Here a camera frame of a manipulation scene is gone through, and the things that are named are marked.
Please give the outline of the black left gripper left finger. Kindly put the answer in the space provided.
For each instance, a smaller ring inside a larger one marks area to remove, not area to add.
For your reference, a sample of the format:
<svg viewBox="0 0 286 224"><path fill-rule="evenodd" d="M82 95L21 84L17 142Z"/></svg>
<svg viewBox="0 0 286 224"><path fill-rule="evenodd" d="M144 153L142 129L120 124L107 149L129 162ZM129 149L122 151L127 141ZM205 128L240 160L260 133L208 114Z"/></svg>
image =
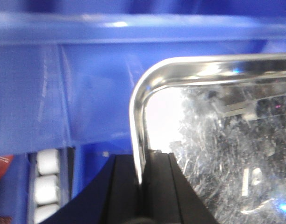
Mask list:
<svg viewBox="0 0 286 224"><path fill-rule="evenodd" d="M133 157L112 155L96 177L45 224L123 224L140 216Z"/></svg>

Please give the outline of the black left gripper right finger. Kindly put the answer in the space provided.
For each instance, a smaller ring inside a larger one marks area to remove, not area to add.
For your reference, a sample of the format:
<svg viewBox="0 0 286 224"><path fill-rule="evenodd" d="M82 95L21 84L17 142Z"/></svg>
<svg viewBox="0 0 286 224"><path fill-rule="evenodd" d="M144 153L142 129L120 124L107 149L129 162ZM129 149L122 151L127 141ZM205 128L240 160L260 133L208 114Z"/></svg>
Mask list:
<svg viewBox="0 0 286 224"><path fill-rule="evenodd" d="M143 175L144 213L157 224L216 224L181 172L173 153L148 153Z"/></svg>

